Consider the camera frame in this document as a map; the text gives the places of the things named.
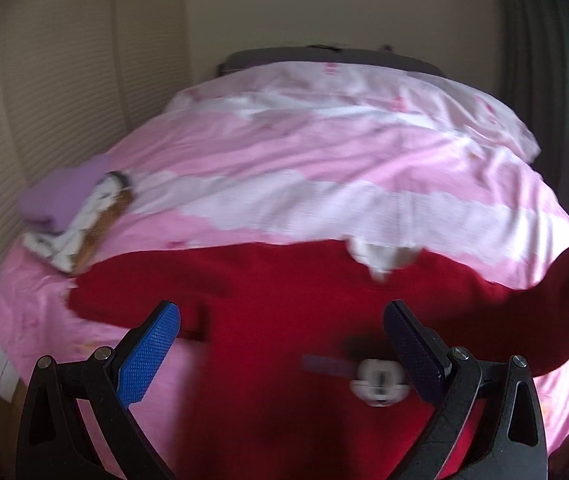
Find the folded purple garment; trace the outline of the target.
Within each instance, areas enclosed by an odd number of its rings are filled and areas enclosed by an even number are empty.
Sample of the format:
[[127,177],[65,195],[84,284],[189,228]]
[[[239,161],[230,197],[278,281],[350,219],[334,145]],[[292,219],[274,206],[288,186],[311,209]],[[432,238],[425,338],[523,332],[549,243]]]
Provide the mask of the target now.
[[78,166],[51,171],[19,196],[21,219],[36,232],[64,232],[109,169],[109,156],[100,154]]

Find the pink floral duvet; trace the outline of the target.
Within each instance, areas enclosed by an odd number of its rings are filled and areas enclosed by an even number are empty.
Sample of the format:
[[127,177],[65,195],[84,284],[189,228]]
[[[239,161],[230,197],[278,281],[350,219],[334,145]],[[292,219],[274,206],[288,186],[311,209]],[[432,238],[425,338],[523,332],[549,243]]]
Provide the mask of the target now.
[[[69,363],[116,347],[147,318],[132,328],[86,320],[68,297],[93,266],[131,252],[338,240],[376,281],[427,250],[486,281],[532,288],[569,249],[569,214],[531,166],[538,152],[512,110],[443,77],[289,62],[199,84],[106,153],[134,201],[82,273],[63,274],[28,252],[26,227],[0,268],[0,344],[27,386],[41,356]],[[179,430],[204,356],[202,342],[180,330],[130,407],[173,479],[182,479]],[[418,396],[391,351],[329,370],[358,399],[388,408]],[[548,457],[569,435],[567,364],[531,370]],[[461,464],[485,405],[475,405],[438,479]],[[89,403],[78,406],[103,466],[125,478]]]

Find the green curtain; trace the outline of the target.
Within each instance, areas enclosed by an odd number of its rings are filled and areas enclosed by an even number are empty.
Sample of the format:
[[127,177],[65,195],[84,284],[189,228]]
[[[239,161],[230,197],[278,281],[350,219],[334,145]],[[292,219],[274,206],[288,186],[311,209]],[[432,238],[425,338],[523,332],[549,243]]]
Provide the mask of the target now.
[[501,99],[534,133],[534,166],[569,213],[569,0],[501,3]]

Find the red knit sweater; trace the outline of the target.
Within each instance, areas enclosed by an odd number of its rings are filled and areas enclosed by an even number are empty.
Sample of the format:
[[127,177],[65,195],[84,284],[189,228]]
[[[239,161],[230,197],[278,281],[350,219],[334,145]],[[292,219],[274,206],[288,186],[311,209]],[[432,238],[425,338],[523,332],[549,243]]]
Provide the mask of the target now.
[[569,359],[569,249],[522,290],[427,250],[376,281],[338,240],[131,252],[80,276],[68,305],[132,328],[163,300],[204,346],[179,430],[182,479],[386,478],[432,408],[415,394],[373,408],[329,367],[393,357],[394,300],[480,360],[520,354],[539,376]]

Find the white louvered wardrobe doors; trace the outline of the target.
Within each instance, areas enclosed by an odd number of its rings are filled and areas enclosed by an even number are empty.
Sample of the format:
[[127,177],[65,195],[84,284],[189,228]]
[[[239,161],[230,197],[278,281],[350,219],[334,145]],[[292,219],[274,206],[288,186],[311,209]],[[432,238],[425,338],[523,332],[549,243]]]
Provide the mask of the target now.
[[[23,188],[106,151],[190,79],[186,0],[0,0],[0,262]],[[0,349],[0,398],[17,382]]]

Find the dark grey headboard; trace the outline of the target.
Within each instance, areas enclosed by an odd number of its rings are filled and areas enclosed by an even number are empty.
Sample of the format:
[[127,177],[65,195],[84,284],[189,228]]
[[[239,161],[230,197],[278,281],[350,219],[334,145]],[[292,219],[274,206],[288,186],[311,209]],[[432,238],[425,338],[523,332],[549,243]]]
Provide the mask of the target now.
[[251,67],[281,62],[361,64],[445,76],[437,66],[418,58],[399,55],[390,46],[368,50],[321,46],[321,44],[305,47],[251,49],[232,53],[217,66],[216,76],[222,77]]

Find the folded white brown patterned garment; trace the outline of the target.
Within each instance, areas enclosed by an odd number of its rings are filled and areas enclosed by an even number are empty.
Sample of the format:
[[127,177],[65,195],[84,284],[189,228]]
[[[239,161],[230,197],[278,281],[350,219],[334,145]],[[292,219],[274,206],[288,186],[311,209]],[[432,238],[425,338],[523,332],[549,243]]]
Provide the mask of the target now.
[[53,269],[77,275],[88,268],[114,223],[134,201],[130,179],[109,172],[86,198],[68,229],[61,234],[27,231],[21,245]]

